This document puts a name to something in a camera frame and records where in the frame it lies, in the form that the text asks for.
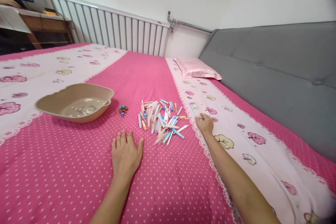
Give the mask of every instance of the left hand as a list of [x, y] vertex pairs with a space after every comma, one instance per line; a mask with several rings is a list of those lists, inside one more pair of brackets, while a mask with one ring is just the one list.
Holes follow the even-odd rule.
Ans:
[[9, 5], [15, 8], [21, 8], [21, 6], [14, 0], [0, 0], [0, 5]]
[[144, 138], [141, 138], [136, 148], [132, 131], [128, 133], [127, 139], [124, 130], [121, 133], [118, 132], [117, 139], [114, 138], [112, 142], [113, 178], [121, 176], [132, 179], [141, 163], [143, 142]]

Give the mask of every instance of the forearm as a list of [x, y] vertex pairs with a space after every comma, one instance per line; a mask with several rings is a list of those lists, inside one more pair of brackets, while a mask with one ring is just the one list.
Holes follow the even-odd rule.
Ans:
[[114, 177], [90, 224], [117, 224], [130, 189], [132, 176]]
[[204, 133], [212, 159], [244, 223], [280, 223], [259, 189], [211, 133]]

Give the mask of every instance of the bed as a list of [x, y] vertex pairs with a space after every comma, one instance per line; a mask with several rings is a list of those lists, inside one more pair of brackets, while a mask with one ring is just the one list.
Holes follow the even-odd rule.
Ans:
[[[133, 130], [136, 145], [144, 136], [145, 145], [121, 223], [242, 223], [189, 102], [212, 117], [213, 134], [282, 223], [332, 214], [333, 162], [217, 80], [183, 78], [171, 58], [85, 43], [1, 56], [0, 73], [1, 223], [88, 223], [113, 178], [111, 142], [123, 129]], [[115, 91], [97, 120], [75, 124], [34, 109], [40, 97], [79, 82]], [[157, 146], [139, 128], [141, 100], [158, 99], [183, 106], [181, 115], [191, 118], [184, 140]], [[314, 163], [302, 162], [278, 130]]]

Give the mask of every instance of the radiator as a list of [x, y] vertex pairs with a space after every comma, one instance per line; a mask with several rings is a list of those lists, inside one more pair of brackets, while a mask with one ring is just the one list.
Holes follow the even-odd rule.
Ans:
[[44, 0], [45, 6], [70, 18], [75, 43], [95, 43], [163, 56], [168, 23], [82, 0]]

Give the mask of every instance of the pillowcase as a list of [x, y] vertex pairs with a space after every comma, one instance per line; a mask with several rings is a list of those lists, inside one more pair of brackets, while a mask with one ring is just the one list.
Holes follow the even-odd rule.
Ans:
[[216, 80], [222, 79], [219, 73], [217, 73], [215, 70], [213, 70], [211, 67], [209, 67], [200, 59], [175, 58], [174, 60], [182, 70], [182, 75], [185, 78], [203, 77], [203, 78], [214, 78]]

